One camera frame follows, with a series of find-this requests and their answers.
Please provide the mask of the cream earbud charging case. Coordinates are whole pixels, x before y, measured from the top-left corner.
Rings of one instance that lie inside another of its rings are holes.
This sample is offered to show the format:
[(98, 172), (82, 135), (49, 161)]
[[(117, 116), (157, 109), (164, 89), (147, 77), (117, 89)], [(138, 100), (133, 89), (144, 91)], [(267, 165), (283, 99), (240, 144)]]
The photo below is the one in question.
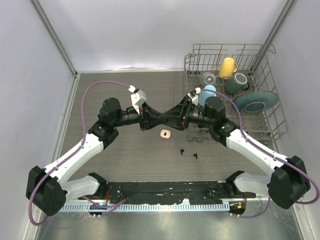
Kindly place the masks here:
[(169, 139), (171, 137), (171, 132), (169, 130), (163, 129), (160, 132), (160, 137), (163, 139)]

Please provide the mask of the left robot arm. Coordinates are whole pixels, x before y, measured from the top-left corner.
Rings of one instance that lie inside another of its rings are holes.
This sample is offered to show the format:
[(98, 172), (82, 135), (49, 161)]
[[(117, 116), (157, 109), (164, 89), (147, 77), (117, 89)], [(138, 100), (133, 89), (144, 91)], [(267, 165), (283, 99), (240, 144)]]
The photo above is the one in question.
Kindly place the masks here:
[(46, 167), (30, 170), (26, 188), (29, 203), (51, 217), (69, 201), (87, 196), (102, 199), (107, 193), (107, 181), (102, 176), (92, 172), (70, 180), (71, 176), (118, 137), (118, 127), (139, 124), (142, 130), (149, 130), (167, 122), (167, 117), (146, 102), (123, 110), (117, 98), (106, 99), (98, 120), (84, 132), (79, 143)]

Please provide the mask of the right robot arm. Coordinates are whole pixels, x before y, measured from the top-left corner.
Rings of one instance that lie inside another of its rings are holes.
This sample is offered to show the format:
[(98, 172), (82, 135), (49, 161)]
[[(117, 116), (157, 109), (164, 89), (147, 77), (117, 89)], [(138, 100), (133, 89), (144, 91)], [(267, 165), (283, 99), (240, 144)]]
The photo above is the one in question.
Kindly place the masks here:
[(163, 124), (176, 129), (185, 129), (190, 123), (208, 127), (209, 134), (216, 141), (228, 147), (257, 165), (265, 174), (252, 175), (238, 171), (226, 184), (226, 193), (233, 198), (243, 192), (269, 197), (279, 207), (289, 209), (307, 193), (310, 180), (302, 159), (288, 158), (264, 146), (226, 117), (226, 108), (219, 97), (206, 99), (203, 110), (194, 108), (186, 96), (174, 108), (162, 113)]

